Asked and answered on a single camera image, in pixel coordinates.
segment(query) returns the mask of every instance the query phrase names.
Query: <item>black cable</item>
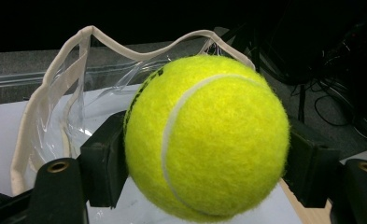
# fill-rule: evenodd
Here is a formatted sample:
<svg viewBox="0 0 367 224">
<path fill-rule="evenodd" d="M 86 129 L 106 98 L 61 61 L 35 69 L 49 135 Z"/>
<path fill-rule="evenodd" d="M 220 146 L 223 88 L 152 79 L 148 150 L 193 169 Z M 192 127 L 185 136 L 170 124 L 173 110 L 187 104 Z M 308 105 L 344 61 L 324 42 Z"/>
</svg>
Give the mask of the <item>black cable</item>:
<svg viewBox="0 0 367 224">
<path fill-rule="evenodd" d="M 305 85 L 300 85 L 300 103 L 298 120 L 304 123 Z"/>
<path fill-rule="evenodd" d="M 360 116 L 355 116 L 353 119 L 352 119 L 352 125 L 355 126 L 359 131 L 361 132 L 364 132 L 364 133 L 367 133 L 367 129 L 364 129 L 362 128 L 361 126 L 363 126 L 362 124 L 360 124 L 360 119 L 365 119 L 367 120 L 366 118 L 364 117 L 360 117 Z"/>
<path fill-rule="evenodd" d="M 306 87 L 306 88 L 305 88 L 305 91 L 312 90 L 312 87 L 313 87 L 315 84 L 317 84 L 317 82 L 316 82 L 314 79 L 311 79 L 309 82 L 310 82 L 310 84 L 309 84 L 309 86 L 308 86 L 308 87 Z M 299 92 L 297 92 L 297 93 L 294 93 L 294 92 L 296 92 L 296 90 L 297 90 L 297 87 L 298 87 L 298 86 L 301 86 L 301 85 L 295 85 L 295 86 L 294 86 L 293 91 L 291 91 L 291 93 L 290 93 L 290 96 L 296 96 L 296 95 L 301 94 L 301 92 L 300 92 L 300 91 L 299 91 Z"/>
<path fill-rule="evenodd" d="M 341 84 L 340 82 L 337 81 L 336 78 L 333 78 L 332 80 L 329 80 L 328 78 L 323 78 L 321 80 L 318 81 L 319 86 L 326 86 L 326 89 L 330 89 L 330 88 L 334 88 L 337 91 L 344 93 L 344 94 L 348 94 L 348 88 L 346 86 L 344 86 L 343 84 Z"/>
<path fill-rule="evenodd" d="M 340 104 L 342 104 L 342 103 L 341 103 L 341 100 L 340 100 L 339 98 L 337 98 L 337 97 L 333 96 L 333 95 L 329 95 L 329 94 L 327 94 L 327 95 L 324 95 L 324 96 L 318 97 L 318 98 L 316 99 L 316 101 L 314 102 L 314 108 L 315 108 L 315 111 L 317 112 L 317 114 L 319 115 L 319 117 L 320 117 L 321 119 L 323 119 L 326 123 L 330 124 L 331 126 L 346 126 L 346 125 L 351 124 L 351 121 L 347 121 L 346 123 L 342 123 L 342 124 L 332 123 L 332 122 L 328 121 L 327 119 L 325 119 L 325 118 L 320 114 L 320 112 L 319 112 L 319 110 L 318 110 L 318 106 L 317 106 L 318 101 L 319 101 L 319 100 L 321 100 L 321 99 L 324 99 L 324 98 L 326 98 L 326 97 L 331 97 L 331 98 L 332 98 L 333 100 L 335 100 L 336 102 L 339 102 Z"/>
</svg>

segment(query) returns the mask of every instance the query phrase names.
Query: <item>gray surface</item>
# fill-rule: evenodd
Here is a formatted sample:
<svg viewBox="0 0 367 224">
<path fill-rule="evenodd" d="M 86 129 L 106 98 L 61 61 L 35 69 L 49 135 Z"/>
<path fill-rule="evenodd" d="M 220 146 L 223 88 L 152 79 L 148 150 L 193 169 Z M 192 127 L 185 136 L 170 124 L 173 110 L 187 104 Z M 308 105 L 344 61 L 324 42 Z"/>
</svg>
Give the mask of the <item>gray surface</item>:
<svg viewBox="0 0 367 224">
<path fill-rule="evenodd" d="M 219 35 L 226 32 L 223 28 L 215 31 Z M 128 47 L 139 52 L 147 52 L 159 49 L 167 44 L 168 42 Z M 58 50 L 0 53 L 0 76 L 13 76 L 33 72 L 44 74 L 57 53 Z M 98 48 L 97 50 L 92 51 L 90 55 L 92 59 L 89 60 L 89 62 L 92 64 L 89 64 L 89 66 L 108 65 L 115 62 L 115 59 L 113 58 L 115 57 L 113 56 L 115 54 L 111 54 L 110 50 L 105 48 Z M 288 114 L 297 118 L 299 95 L 291 95 L 294 87 L 284 85 L 266 74 L 264 71 L 261 72 L 265 75 L 266 79 L 274 88 L 276 94 L 280 97 Z M 27 83 L 22 82 L 19 85 L 7 85 L 0 87 L 0 104 L 22 101 L 24 98 L 30 97 L 39 85 L 39 81 L 36 82 L 32 80 Z M 367 140 L 360 136 L 352 126 L 331 126 L 322 120 L 316 113 L 314 102 L 319 96 L 324 94 L 324 92 L 307 92 L 304 110 L 305 123 L 335 142 L 341 150 L 341 159 L 362 152 L 363 150 L 367 150 Z M 327 118 L 334 120 L 341 119 L 341 112 L 339 111 L 338 106 L 330 99 L 325 99 L 319 109 L 321 109 L 322 114 L 324 113 Z"/>
</svg>

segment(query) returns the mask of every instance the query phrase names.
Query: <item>fuzzy felt surface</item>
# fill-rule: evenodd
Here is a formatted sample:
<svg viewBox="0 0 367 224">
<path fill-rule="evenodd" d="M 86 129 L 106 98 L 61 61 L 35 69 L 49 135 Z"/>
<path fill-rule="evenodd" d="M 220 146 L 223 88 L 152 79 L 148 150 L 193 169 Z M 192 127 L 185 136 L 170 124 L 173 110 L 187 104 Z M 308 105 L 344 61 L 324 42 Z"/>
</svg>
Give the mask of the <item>fuzzy felt surface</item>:
<svg viewBox="0 0 367 224">
<path fill-rule="evenodd" d="M 289 122 L 265 79 L 223 56 L 153 73 L 127 111 L 130 175 L 165 212 L 196 222 L 256 207 L 284 172 Z"/>
</svg>

